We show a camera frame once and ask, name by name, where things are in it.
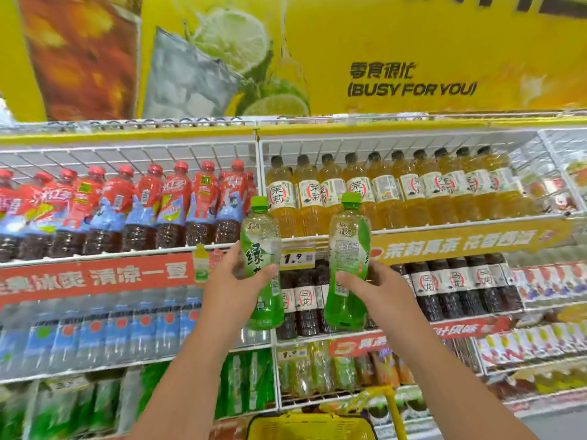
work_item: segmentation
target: water bottle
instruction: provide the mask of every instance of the water bottle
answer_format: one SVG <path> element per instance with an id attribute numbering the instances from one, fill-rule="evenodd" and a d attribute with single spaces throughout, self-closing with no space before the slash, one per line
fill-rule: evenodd
<path id="1" fill-rule="evenodd" d="M 177 355 L 180 348 L 180 310 L 186 302 L 184 287 L 170 287 L 165 293 L 163 305 L 157 312 L 155 333 L 155 356 L 157 358 Z"/>
<path id="2" fill-rule="evenodd" d="M 62 372 L 75 366 L 85 300 L 86 297 L 77 296 L 60 303 L 63 306 L 63 309 L 59 309 L 62 317 L 49 357 L 50 372 Z"/>
<path id="3" fill-rule="evenodd" d="M 4 326 L 0 334 L 0 377 L 14 378 L 20 375 L 22 353 L 26 346 L 29 326 L 35 302 L 11 304 L 2 312 Z"/>
<path id="4" fill-rule="evenodd" d="M 114 307 L 116 295 L 104 293 L 89 299 L 88 311 L 83 318 L 79 334 L 76 363 L 79 369 L 91 369 L 104 364 L 106 322 Z"/>
<path id="5" fill-rule="evenodd" d="M 118 294 L 118 302 L 106 323 L 105 364 L 121 364 L 130 360 L 130 323 L 133 318 L 133 297 L 129 291 Z"/>
<path id="6" fill-rule="evenodd" d="M 155 357 L 155 333 L 157 330 L 157 298 L 160 289 L 143 290 L 133 312 L 130 323 L 130 357 L 134 361 L 149 360 Z"/>
<path id="7" fill-rule="evenodd" d="M 202 309 L 202 295 L 204 289 L 198 286 L 187 286 L 186 303 L 180 310 L 180 348 L 186 338 L 194 330 L 194 326 L 200 316 Z"/>
<path id="8" fill-rule="evenodd" d="M 22 354 L 20 376 L 33 376 L 47 372 L 51 349 L 55 342 L 63 298 L 41 301 L 30 326 L 26 346 Z"/>

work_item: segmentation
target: yellow banner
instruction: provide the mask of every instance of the yellow banner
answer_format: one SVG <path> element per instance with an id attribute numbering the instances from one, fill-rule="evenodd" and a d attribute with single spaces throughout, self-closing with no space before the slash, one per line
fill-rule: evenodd
<path id="1" fill-rule="evenodd" d="M 552 218 L 373 235 L 371 259 L 392 265 L 498 251 L 538 251 L 566 239 L 571 231 L 570 221 Z"/>
<path id="2" fill-rule="evenodd" d="M 587 0 L 0 0 L 20 121 L 587 107 Z"/>

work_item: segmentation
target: lime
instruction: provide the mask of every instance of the lime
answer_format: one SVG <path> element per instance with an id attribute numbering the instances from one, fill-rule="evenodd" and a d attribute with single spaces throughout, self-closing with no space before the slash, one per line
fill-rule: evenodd
<path id="1" fill-rule="evenodd" d="M 269 50 L 265 26 L 252 15 L 220 8 L 204 17 L 192 43 L 232 71 L 244 74 L 260 64 Z"/>
<path id="2" fill-rule="evenodd" d="M 264 97 L 249 106 L 244 116 L 307 116 L 308 105 L 297 95 L 278 94 Z"/>

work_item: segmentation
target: person's right arm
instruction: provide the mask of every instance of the person's right arm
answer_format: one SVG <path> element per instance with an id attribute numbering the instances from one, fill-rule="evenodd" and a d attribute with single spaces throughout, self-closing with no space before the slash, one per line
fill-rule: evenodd
<path id="1" fill-rule="evenodd" d="M 338 272 L 406 362 L 445 440 L 538 440 L 442 343 L 399 273 L 371 262 L 374 284 Z"/>

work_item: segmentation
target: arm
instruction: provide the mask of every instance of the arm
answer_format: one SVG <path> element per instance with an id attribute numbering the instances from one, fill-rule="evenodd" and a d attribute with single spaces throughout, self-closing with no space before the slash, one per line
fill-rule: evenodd
<path id="1" fill-rule="evenodd" d="M 260 289 L 277 273 L 272 265 L 236 279 L 232 271 L 240 251 L 234 244 L 210 275 L 198 322 L 128 440 L 208 440 L 224 359 L 253 313 Z"/>
<path id="2" fill-rule="evenodd" d="M 399 273 L 379 262 L 374 282 L 338 272 L 414 374 L 446 440 L 538 440 L 437 337 Z"/>

